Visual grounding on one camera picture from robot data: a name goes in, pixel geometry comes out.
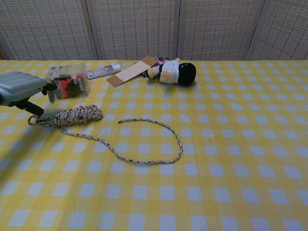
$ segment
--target plush doll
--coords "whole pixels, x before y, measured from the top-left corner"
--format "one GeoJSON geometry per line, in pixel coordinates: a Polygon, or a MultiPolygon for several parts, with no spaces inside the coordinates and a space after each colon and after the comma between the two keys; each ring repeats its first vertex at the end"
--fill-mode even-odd
{"type": "Polygon", "coordinates": [[[180,59],[164,61],[162,64],[151,67],[143,73],[144,77],[158,77],[161,83],[178,83],[188,86],[196,78],[196,67],[192,63],[180,63],[180,59]]]}

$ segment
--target yellow checkered tablecloth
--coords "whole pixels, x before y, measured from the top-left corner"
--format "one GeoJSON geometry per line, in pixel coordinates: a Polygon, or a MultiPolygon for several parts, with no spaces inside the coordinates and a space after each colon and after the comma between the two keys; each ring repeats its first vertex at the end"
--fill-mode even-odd
{"type": "MultiPolygon", "coordinates": [[[[0,61],[0,73],[115,62],[0,61]]],[[[124,163],[100,143],[28,126],[27,112],[0,107],[0,230],[308,230],[308,61],[193,63],[188,88],[142,77],[113,88],[102,77],[87,98],[31,98],[44,108],[98,105],[103,120],[71,130],[141,160],[174,157],[175,138],[118,120],[163,121],[184,144],[173,165],[124,163]]]]}

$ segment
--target woven screen panel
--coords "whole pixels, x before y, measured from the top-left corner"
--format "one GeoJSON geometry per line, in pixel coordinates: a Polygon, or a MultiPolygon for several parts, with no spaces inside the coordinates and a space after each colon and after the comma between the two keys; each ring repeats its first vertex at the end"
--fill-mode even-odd
{"type": "Polygon", "coordinates": [[[249,59],[307,59],[308,1],[270,0],[264,10],[249,59]]]}
{"type": "Polygon", "coordinates": [[[179,0],[91,2],[103,59],[135,60],[148,54],[175,57],[179,0]]]}
{"type": "Polygon", "coordinates": [[[2,0],[0,33],[16,60],[91,60],[79,0],[2,0]]]}
{"type": "Polygon", "coordinates": [[[241,60],[263,0],[186,0],[181,7],[178,56],[187,60],[241,60]]]}

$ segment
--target braided rope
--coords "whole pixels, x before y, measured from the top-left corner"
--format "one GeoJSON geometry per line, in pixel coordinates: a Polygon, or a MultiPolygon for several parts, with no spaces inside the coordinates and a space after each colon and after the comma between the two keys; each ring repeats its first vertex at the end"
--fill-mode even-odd
{"type": "Polygon", "coordinates": [[[167,128],[168,130],[170,130],[174,134],[174,136],[176,137],[176,139],[178,141],[178,145],[180,147],[179,154],[175,158],[173,158],[172,160],[141,161],[141,160],[129,159],[129,158],[126,158],[124,156],[121,156],[111,146],[111,144],[109,144],[104,139],[101,139],[101,138],[98,138],[98,137],[95,137],[95,136],[91,136],[91,135],[86,135],[86,134],[67,132],[67,131],[65,131],[61,128],[63,126],[70,126],[70,125],[73,125],[73,124],[85,124],[85,123],[88,123],[90,120],[100,120],[102,118],[103,118],[102,111],[96,105],[90,105],[90,106],[86,106],[86,107],[80,106],[80,107],[78,107],[74,110],[72,110],[72,109],[62,110],[57,115],[49,117],[49,118],[40,118],[40,117],[37,117],[35,115],[32,115],[28,119],[28,124],[29,125],[41,125],[43,127],[55,127],[55,128],[58,128],[58,130],[64,135],[75,136],[75,137],[83,137],[83,138],[99,141],[99,142],[103,143],[106,147],[108,147],[109,150],[111,152],[113,152],[116,155],[117,158],[124,160],[124,161],[127,161],[127,162],[135,163],[135,164],[144,164],[144,165],[172,164],[172,163],[178,161],[183,154],[183,145],[180,141],[179,136],[175,132],[175,130],[173,128],[171,128],[170,126],[168,126],[164,123],[161,123],[159,121],[156,121],[156,120],[142,119],[142,118],[132,118],[132,119],[120,120],[118,123],[123,124],[123,123],[127,123],[127,122],[144,121],[144,122],[150,122],[150,123],[158,124],[160,126],[167,128]],[[31,123],[31,119],[33,119],[33,118],[36,120],[35,123],[31,123]]]}

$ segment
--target cardboard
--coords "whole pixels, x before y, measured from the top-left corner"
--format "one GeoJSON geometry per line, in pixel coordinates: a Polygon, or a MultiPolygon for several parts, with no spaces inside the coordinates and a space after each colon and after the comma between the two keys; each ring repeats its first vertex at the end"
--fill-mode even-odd
{"type": "Polygon", "coordinates": [[[138,61],[133,66],[111,76],[110,78],[107,79],[107,81],[113,87],[117,87],[122,83],[125,83],[126,81],[146,71],[148,68],[155,65],[156,63],[158,63],[158,60],[148,55],[144,57],[142,60],[138,61]]]}

